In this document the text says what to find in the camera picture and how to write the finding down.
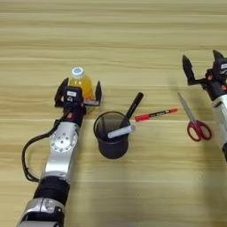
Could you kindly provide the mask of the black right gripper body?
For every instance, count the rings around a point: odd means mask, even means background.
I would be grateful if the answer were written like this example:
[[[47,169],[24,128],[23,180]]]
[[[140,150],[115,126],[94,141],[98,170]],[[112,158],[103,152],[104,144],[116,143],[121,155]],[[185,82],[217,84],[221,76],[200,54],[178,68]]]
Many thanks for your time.
[[[227,90],[223,89],[223,85],[218,81],[211,80],[209,81],[206,78],[199,79],[195,81],[196,84],[199,84],[203,90],[207,92],[210,99],[214,101],[216,98],[219,98],[222,95],[227,94]]]

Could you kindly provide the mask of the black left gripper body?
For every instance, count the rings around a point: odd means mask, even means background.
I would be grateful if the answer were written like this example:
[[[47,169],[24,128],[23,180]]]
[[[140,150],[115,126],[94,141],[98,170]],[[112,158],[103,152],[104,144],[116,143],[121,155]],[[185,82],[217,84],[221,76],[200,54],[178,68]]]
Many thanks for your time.
[[[63,107],[63,116],[61,121],[72,122],[79,127],[82,126],[83,116],[87,113],[86,107],[99,106],[100,102],[96,100],[85,99],[83,101],[67,102]]]

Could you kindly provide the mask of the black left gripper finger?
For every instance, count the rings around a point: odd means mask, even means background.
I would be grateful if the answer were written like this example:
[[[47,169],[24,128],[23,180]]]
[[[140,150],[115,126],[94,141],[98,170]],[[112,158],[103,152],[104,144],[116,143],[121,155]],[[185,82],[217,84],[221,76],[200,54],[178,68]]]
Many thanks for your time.
[[[64,102],[62,101],[64,95],[64,89],[68,85],[68,78],[66,78],[58,87],[54,101],[56,107],[63,107]]]
[[[101,84],[100,81],[98,81],[97,86],[96,86],[96,91],[95,91],[95,96],[97,101],[101,101],[102,98],[102,89],[101,89]]]

